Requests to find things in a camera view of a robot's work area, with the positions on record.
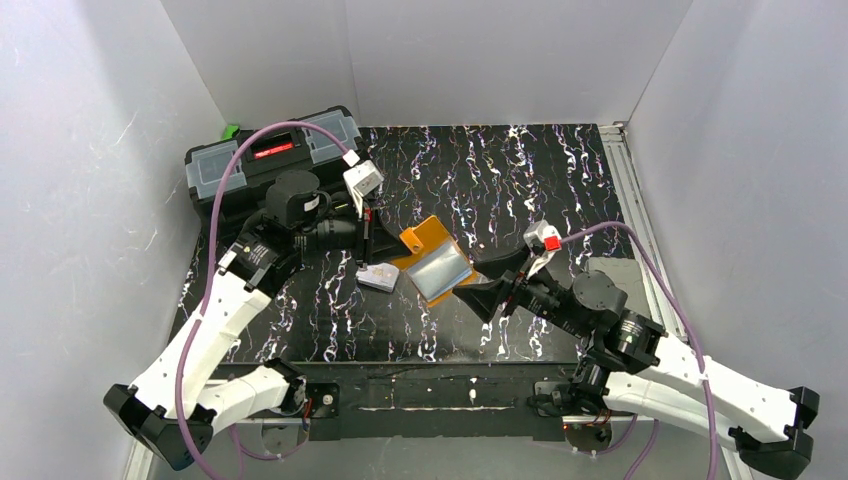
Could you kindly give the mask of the stack of white cards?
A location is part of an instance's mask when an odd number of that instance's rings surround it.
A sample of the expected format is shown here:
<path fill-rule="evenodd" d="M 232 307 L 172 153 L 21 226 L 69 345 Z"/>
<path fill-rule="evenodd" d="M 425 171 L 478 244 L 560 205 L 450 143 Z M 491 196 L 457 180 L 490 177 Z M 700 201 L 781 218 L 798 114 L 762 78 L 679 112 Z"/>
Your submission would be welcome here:
<path fill-rule="evenodd" d="M 356 281 L 363 286 L 392 293 L 398 282 L 400 270 L 391 263 L 368 265 L 356 272 Z"/>

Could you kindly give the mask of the orange card holder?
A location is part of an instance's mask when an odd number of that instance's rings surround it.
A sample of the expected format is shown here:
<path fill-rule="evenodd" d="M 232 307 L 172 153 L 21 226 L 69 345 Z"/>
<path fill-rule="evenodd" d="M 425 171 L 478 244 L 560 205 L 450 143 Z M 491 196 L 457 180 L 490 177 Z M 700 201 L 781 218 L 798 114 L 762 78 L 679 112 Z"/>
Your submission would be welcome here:
<path fill-rule="evenodd" d="M 399 238 L 411 254 L 390 263 L 409 277 L 428 306 L 476 279 L 471 260 L 437 216 L 405 229 Z"/>

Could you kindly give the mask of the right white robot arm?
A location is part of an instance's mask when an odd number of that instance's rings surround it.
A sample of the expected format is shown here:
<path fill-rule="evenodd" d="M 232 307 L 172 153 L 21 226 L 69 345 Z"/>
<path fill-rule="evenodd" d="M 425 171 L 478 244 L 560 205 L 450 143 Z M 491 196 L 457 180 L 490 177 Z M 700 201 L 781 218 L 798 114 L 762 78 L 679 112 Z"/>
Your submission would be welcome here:
<path fill-rule="evenodd" d="M 614 412 L 648 416 L 715 439 L 750 468 L 795 479 L 810 464 L 809 427 L 820 398 L 754 381 L 707 357 L 627 307 L 627 293 L 603 272 L 557 281 L 534 249 L 479 263 L 479 284 L 454 294 L 483 321 L 518 309 L 574 336 L 582 354 L 571 377 L 536 385 L 527 403 L 550 417 Z"/>

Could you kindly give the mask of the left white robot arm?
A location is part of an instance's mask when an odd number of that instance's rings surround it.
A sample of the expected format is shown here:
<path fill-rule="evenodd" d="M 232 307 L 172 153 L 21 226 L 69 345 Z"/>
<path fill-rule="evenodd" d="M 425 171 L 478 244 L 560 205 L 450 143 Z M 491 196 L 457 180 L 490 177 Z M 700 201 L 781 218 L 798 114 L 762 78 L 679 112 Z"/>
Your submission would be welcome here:
<path fill-rule="evenodd" d="M 373 205 L 383 174 L 371 162 L 350 168 L 329 193 L 306 170 L 280 174 L 263 207 L 208 268 L 204 296 L 158 358 L 104 405 L 122 427 L 175 470 L 199 464 L 213 437 L 264 410 L 309 410 L 305 376 L 279 358 L 219 385 L 210 378 L 241 332 L 266 310 L 304 261 L 346 251 L 360 266 L 406 256 Z"/>

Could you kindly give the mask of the black toolbox with grey lids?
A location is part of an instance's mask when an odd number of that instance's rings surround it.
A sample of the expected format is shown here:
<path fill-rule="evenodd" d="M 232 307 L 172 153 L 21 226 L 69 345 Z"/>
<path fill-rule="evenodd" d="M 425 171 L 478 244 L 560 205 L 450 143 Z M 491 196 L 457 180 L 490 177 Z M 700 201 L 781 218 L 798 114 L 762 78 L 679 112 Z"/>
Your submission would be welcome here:
<path fill-rule="evenodd" d="M 186 152 L 188 195 L 203 230 L 210 227 L 214 196 L 227 164 L 253 134 L 239 128 L 228 138 Z M 342 151 L 321 133 L 297 127 L 264 135 L 245 151 L 230 175 L 218 235 L 237 235 L 248 217 L 266 206 L 266 192 L 283 172 L 309 171 L 318 178 L 321 191 L 335 194 L 345 190 L 343 172 L 348 168 Z"/>

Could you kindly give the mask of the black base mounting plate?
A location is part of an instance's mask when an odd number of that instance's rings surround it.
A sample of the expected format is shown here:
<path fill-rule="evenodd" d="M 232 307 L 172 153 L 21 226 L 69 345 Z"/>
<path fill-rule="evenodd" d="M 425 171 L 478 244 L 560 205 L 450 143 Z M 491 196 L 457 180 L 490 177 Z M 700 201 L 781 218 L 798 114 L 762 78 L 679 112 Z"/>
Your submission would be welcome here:
<path fill-rule="evenodd" d="M 563 422 L 531 409 L 543 382 L 575 364 L 554 362 L 297 362 L 313 400 L 312 441 L 529 437 L 562 441 Z"/>

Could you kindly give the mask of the green object behind toolbox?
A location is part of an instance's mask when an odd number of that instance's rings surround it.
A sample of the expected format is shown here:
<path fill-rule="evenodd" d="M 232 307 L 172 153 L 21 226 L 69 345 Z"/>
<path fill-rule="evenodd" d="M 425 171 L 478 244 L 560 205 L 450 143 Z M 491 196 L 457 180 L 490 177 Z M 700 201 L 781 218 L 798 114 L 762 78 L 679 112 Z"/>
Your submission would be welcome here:
<path fill-rule="evenodd" d="M 225 127 L 225 129 L 224 129 L 224 131 L 221 135 L 221 139 L 222 140 L 229 140 L 229 139 L 233 138 L 235 135 L 237 135 L 239 133 L 239 131 L 240 131 L 239 125 L 229 124 Z"/>

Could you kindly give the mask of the aluminium frame rail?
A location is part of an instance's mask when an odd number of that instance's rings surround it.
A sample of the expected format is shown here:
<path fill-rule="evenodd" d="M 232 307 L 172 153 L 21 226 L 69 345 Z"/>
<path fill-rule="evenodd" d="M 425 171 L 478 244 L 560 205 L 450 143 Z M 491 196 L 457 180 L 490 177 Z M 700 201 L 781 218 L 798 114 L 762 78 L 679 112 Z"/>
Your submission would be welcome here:
<path fill-rule="evenodd" d="M 668 276 L 635 170 L 625 125 L 621 122 L 612 125 L 601 125 L 599 132 L 624 222 L 635 231 L 648 254 L 650 262 L 660 273 L 662 279 L 668 282 Z M 634 249 L 634 251 L 645 279 L 645 288 L 652 313 L 651 317 L 655 321 L 662 323 L 670 334 L 676 335 L 684 343 L 689 343 L 685 327 L 680 321 L 679 316 L 661 291 L 659 284 L 648 269 L 646 261 L 638 253 L 637 249 Z"/>

